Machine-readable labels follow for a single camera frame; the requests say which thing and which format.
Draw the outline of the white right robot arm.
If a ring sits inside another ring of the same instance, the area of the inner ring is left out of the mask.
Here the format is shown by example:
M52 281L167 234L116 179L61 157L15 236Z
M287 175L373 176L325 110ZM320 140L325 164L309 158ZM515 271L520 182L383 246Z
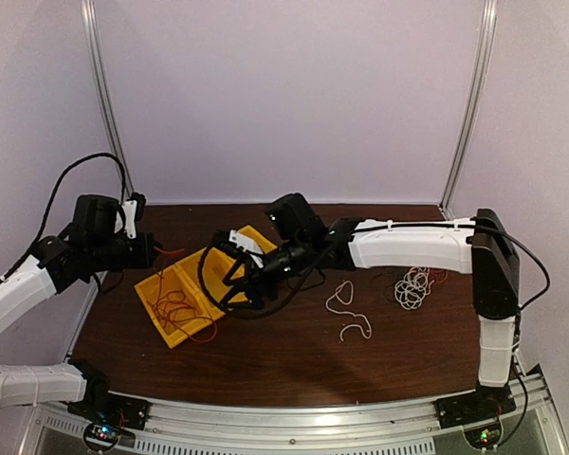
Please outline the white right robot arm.
M344 218L327 227L298 192L266 209L283 240L265 252L236 230L218 231L212 247L234 260L222 282L220 310L266 316L266 300L276 300L281 282L313 270L423 266L469 274L480 322L478 385L468 396L473 417L487 418L504 402L514 344L519 335L520 258L498 216L480 209L471 218L448 222L395 222Z

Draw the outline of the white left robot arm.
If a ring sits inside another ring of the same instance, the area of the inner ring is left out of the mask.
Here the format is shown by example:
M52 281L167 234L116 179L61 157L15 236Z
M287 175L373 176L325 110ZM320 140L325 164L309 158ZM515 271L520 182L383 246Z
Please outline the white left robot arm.
M138 192L124 201L80 196L72 222L57 236L33 241L22 262L0 277L0 335L75 282L152 267L159 246L153 234L137 229L145 205ZM88 420L107 421L118 410L106 375L87 362L0 365L0 409L48 402L66 403Z

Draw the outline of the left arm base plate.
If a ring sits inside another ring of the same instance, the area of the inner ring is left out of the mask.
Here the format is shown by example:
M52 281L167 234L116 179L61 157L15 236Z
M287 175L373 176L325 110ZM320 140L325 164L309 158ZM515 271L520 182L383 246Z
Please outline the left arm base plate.
M121 429L144 430L149 412L147 400L112 393L106 383L89 384L81 401L66 405L89 422Z

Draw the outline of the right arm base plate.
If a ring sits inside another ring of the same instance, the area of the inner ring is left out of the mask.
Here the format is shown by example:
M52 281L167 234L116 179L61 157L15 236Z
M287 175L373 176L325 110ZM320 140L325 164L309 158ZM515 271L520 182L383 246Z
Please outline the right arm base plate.
M479 392L437 399L435 410L440 428L454 428L495 419L517 408L508 392Z

